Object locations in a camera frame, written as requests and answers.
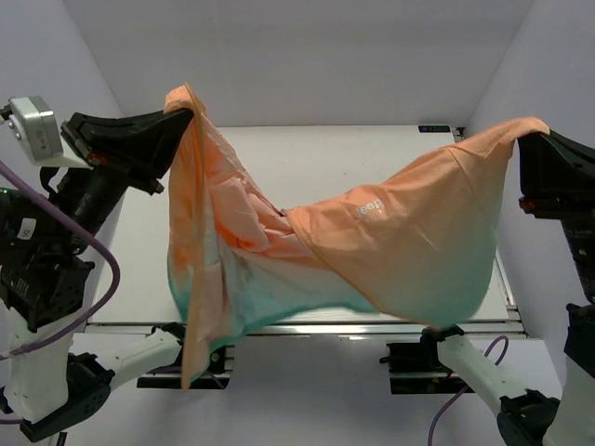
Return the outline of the orange and teal jacket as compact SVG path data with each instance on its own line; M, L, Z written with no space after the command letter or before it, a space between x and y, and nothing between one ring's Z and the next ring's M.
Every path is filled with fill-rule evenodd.
M168 183L169 288L186 337L188 388L218 348L304 311L347 308L444 328L482 304L496 256L509 160L539 118L430 151L378 184L281 210L260 190L188 85Z

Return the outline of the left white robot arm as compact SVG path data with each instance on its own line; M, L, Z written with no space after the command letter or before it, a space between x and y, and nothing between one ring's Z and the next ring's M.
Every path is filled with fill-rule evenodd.
M32 445L61 445L67 432L95 414L120 386L157 372L185 371L196 347L183 325L155 326L138 342L101 354L71 351L75 330L95 314L84 304L98 252L121 270L97 233L130 188L163 190L193 114L188 109L108 119L82 113L58 124L40 98L14 98L1 111L31 162L41 192L7 168L1 191L1 306L7 315L8 381L1 389L2 423L16 425Z

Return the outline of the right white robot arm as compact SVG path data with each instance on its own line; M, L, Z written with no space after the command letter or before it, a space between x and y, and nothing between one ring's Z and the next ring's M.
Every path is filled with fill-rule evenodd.
M555 131L520 138L521 209L562 225L585 305L565 308L565 381L547 396L527 378L547 371L534 341L500 335L476 347L463 330L426 329L419 357L444 369L490 410L505 445L591 445L594 442L594 150Z

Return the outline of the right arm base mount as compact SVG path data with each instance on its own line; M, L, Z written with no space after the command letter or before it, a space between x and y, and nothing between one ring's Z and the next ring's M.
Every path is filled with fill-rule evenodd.
M473 393L457 373L438 362L421 343L387 344L387 353L378 362L388 369L392 395Z

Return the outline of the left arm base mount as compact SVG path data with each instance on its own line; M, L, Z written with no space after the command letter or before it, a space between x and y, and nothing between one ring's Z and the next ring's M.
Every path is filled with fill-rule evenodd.
M227 387L233 370L234 346L216 349L209 357L205 371L191 382L191 390L222 390ZM181 389L181 357L168 366L159 367L141 376L137 388Z

